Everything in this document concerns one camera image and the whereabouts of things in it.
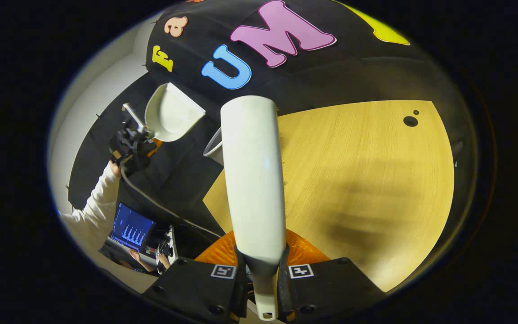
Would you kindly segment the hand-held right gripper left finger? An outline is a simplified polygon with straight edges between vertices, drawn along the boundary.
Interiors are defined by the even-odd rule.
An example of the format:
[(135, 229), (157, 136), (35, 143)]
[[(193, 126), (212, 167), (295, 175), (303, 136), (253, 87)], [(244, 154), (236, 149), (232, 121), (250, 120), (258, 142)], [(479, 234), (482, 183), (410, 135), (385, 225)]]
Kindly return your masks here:
[(178, 259), (143, 297), (194, 324), (239, 324), (247, 317), (246, 261), (232, 233), (208, 242), (175, 230)]

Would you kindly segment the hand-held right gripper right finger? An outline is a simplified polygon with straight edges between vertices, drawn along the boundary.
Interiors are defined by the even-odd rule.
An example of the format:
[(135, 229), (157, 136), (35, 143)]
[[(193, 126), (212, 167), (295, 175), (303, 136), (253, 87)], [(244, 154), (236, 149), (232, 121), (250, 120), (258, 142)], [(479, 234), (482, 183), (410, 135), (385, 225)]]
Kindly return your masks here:
[(331, 259), (291, 230), (279, 264), (279, 320), (340, 324), (382, 303), (386, 293), (349, 258)]

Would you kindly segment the grey dustpan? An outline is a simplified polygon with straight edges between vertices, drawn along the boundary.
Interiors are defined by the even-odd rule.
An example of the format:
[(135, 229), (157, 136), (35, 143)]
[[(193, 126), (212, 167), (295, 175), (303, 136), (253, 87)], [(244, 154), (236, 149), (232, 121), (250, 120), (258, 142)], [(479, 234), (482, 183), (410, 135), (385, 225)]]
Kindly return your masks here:
[(149, 137), (173, 142), (189, 132), (205, 110), (172, 83), (159, 86), (148, 101), (144, 119)]

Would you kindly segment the white garbage bin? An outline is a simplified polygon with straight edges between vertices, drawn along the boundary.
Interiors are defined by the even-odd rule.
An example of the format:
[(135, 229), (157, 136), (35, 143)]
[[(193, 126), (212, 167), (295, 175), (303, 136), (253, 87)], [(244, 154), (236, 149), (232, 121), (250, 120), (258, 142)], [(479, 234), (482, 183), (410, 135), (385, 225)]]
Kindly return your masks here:
[(224, 166), (222, 127), (218, 128), (203, 151), (203, 156), (214, 160), (220, 166)]

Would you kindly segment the wooden desktop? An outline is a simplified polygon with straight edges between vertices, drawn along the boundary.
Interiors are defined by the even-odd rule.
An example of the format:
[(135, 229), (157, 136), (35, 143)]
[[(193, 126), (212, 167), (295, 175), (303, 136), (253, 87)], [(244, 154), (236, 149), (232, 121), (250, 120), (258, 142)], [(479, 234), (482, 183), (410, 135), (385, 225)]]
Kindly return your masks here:
[[(419, 125), (408, 127), (406, 116)], [(454, 195), (448, 135), (431, 101), (334, 105), (279, 117), (286, 227), (347, 257), (385, 293), (423, 269)]]

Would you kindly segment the white and black device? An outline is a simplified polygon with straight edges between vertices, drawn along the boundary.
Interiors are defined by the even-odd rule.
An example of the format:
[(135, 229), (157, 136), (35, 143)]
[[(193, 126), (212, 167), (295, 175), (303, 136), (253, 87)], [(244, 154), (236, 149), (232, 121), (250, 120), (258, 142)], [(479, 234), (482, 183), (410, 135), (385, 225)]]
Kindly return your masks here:
[(159, 256), (165, 256), (167, 262), (172, 265), (179, 256), (175, 245), (174, 226), (165, 225), (154, 228), (150, 236), (150, 247), (154, 249), (156, 264), (162, 265)]

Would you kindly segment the open laptop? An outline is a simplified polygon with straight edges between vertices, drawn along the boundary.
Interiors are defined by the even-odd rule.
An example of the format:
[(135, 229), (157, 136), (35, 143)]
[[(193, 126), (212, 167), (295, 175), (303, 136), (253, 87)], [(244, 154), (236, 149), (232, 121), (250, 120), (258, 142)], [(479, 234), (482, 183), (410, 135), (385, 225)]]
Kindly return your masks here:
[(154, 258), (145, 255), (146, 242), (150, 238), (156, 223), (132, 208), (119, 202), (116, 205), (113, 226), (99, 252), (112, 262), (128, 269), (146, 273), (145, 269), (129, 253), (130, 249), (137, 250), (141, 259), (152, 267)]

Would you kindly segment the black backdrop cloth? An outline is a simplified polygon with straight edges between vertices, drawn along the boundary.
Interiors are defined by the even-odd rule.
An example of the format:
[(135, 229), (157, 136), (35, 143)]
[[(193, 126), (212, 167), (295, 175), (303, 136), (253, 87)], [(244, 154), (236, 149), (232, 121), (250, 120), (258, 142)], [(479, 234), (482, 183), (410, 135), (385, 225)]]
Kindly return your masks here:
[(102, 113), (85, 137), (83, 148), (107, 154), (103, 147), (123, 119), (121, 105), (128, 100), (143, 112), (147, 96), (160, 84), (172, 82), (192, 95), (206, 114), (185, 137), (165, 145), (157, 160), (156, 175), (167, 207), (183, 214), (203, 200), (218, 164), (204, 158), (202, 149), (220, 124), (219, 109), (242, 95), (274, 100), (281, 115), (331, 105), (383, 100), (427, 100), (437, 108), (452, 135), (453, 154), (467, 149), (472, 157), (466, 103), (450, 78), (419, 45), (384, 41), (362, 15), (345, 2), (333, 0), (282, 0), (286, 6), (337, 42), (307, 51), (290, 34), (297, 55), (285, 53), (277, 67), (267, 65), (261, 53), (246, 39), (233, 42), (232, 31), (241, 25), (269, 29), (259, 7), (269, 0), (205, 0), (179, 2), (164, 10), (158, 21), (136, 33), (130, 74), (119, 71), (115, 80), (126, 86), (110, 86), (98, 98)]

